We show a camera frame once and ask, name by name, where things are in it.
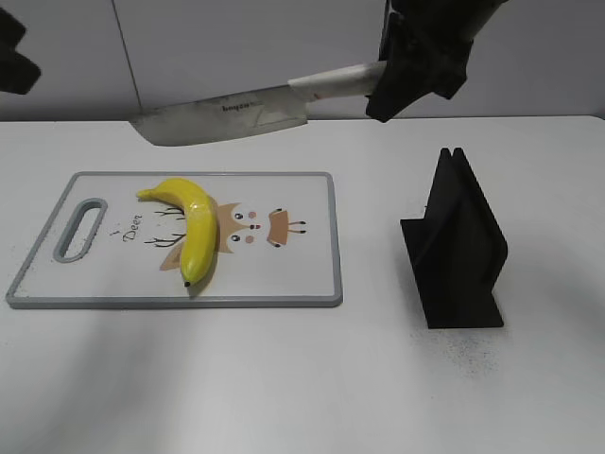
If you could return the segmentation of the black gloved right hand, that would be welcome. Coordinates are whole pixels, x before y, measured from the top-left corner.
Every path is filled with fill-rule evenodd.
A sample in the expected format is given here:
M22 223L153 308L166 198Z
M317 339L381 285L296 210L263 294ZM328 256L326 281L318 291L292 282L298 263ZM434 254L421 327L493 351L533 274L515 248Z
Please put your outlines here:
M365 114L386 123L424 96L452 98L467 80L468 1L388 1L379 58L386 66Z

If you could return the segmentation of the right forearm dark sleeve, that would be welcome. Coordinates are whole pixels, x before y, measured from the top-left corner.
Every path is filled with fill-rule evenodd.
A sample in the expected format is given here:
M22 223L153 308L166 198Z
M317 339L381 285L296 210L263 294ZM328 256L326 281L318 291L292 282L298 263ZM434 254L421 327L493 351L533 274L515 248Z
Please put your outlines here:
M480 30L507 3L507 0L473 0L467 3L465 25L461 36L466 42L472 42Z

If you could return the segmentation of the black gloved left hand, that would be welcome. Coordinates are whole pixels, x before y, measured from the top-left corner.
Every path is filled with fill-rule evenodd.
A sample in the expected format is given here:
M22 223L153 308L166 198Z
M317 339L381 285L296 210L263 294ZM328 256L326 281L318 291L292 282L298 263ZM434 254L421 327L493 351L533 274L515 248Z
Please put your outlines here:
M1 92L24 96L42 75L41 68L17 50L26 27L1 9Z

